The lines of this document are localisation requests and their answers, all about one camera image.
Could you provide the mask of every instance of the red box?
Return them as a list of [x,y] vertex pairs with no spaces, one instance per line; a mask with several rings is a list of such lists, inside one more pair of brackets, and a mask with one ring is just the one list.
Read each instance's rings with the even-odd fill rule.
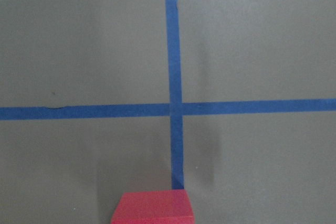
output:
[[194,224],[185,190],[125,193],[111,224]]

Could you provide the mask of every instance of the blue tape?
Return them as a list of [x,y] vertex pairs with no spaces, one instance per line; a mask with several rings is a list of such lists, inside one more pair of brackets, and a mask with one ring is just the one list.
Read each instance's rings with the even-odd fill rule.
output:
[[0,120],[120,118],[133,116],[168,116],[169,104],[123,104],[46,107],[0,108]]
[[183,114],[177,0],[165,0],[169,64],[172,188],[183,189]]
[[184,115],[336,111],[336,99],[184,103]]

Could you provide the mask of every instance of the blue painter's tape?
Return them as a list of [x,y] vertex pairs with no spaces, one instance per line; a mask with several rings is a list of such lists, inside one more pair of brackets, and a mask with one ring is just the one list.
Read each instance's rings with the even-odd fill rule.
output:
[[165,0],[169,64],[172,188],[183,189],[183,114],[177,0]]
[[0,120],[122,118],[134,116],[168,116],[169,104],[123,104],[46,107],[0,108]]
[[184,103],[184,115],[336,111],[336,99]]

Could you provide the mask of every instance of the gray surface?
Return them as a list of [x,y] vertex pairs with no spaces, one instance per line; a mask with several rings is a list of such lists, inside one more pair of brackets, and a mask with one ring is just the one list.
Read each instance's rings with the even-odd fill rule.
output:
[[336,223],[336,112],[187,116],[196,223]]
[[0,223],[108,224],[125,191],[167,190],[169,118],[0,122]]
[[[336,97],[336,0],[179,0],[185,102]],[[169,101],[164,0],[1,0],[0,106]],[[197,223],[335,224],[335,112],[185,117]],[[0,223],[169,189],[169,118],[0,121]]]
[[169,101],[164,0],[0,3],[0,106]]
[[336,0],[178,0],[183,100],[336,97]]

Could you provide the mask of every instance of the red block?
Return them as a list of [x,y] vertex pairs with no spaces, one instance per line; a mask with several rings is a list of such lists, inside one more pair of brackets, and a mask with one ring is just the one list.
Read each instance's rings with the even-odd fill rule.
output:
[[185,190],[125,193],[111,224],[194,224]]

